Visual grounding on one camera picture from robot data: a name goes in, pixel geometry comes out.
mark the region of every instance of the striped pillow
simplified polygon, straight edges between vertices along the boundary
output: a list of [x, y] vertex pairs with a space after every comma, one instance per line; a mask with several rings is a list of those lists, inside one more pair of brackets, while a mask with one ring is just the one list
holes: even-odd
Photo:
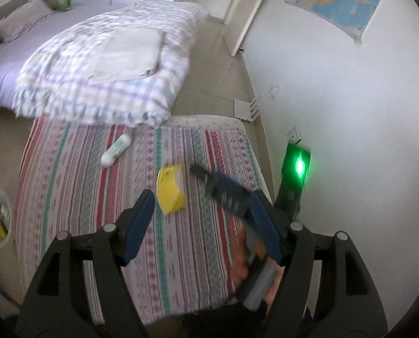
[[53, 13], [44, 0], [29, 0], [0, 20], [0, 38], [11, 42]]

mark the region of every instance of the yellow box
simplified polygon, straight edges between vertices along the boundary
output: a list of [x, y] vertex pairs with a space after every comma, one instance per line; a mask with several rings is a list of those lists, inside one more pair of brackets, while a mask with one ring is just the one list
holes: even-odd
[[7, 231], [4, 229], [3, 224], [0, 221], [0, 239], [4, 240], [7, 236]]
[[162, 168], [156, 180], [156, 196], [164, 214], [186, 207], [182, 164]]

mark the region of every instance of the purple bedsheet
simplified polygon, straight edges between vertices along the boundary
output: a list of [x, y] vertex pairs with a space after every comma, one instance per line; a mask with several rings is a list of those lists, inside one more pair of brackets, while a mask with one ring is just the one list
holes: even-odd
[[92, 16], [121, 7], [123, 5], [87, 5], [77, 6], [68, 12], [57, 12], [39, 22], [21, 37], [0, 45], [0, 107], [10, 109], [21, 68], [43, 43]]

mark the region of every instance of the folded white towel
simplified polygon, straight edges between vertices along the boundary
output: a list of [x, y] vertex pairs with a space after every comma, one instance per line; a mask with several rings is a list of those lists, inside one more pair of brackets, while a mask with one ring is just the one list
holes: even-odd
[[95, 82], [142, 79], [155, 73], [164, 32], [118, 26], [91, 57], [88, 78]]

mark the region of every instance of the orange object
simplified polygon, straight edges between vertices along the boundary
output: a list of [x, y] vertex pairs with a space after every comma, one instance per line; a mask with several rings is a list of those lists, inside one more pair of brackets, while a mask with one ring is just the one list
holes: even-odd
[[[255, 244], [255, 252], [260, 258], [264, 258], [266, 255], [266, 247], [262, 241], [258, 241]], [[247, 265], [247, 259], [249, 256], [249, 251], [245, 243], [245, 228], [239, 230], [235, 236], [235, 240], [232, 247], [233, 254], [233, 264], [231, 266], [231, 278], [236, 286], [239, 286], [242, 280], [246, 279], [249, 275], [249, 266]], [[276, 268], [276, 278], [272, 288], [269, 290], [269, 293], [264, 298], [264, 301], [267, 303], [267, 311], [272, 305], [273, 299], [275, 298], [276, 292], [278, 291], [278, 286], [280, 285], [281, 277], [283, 276], [284, 267], [280, 267], [273, 259], [268, 260], [268, 263], [275, 266]]]

